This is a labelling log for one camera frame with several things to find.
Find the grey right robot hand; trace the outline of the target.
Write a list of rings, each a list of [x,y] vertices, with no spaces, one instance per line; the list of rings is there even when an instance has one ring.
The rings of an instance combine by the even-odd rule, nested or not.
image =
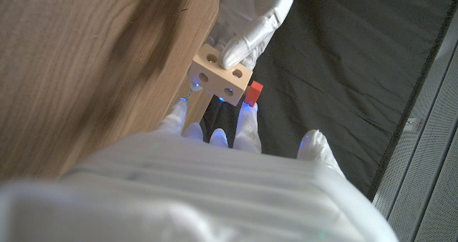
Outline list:
[[[203,140],[180,100],[152,132],[99,150],[52,182],[1,186],[3,241],[395,241],[318,130],[296,158],[263,154],[257,107],[235,140]]]

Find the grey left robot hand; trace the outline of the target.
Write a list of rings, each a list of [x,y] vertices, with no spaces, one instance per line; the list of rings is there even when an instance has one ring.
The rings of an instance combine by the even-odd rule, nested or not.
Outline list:
[[[223,69],[238,63],[254,69],[292,4],[293,0],[220,0],[218,20],[205,43],[221,52]]]

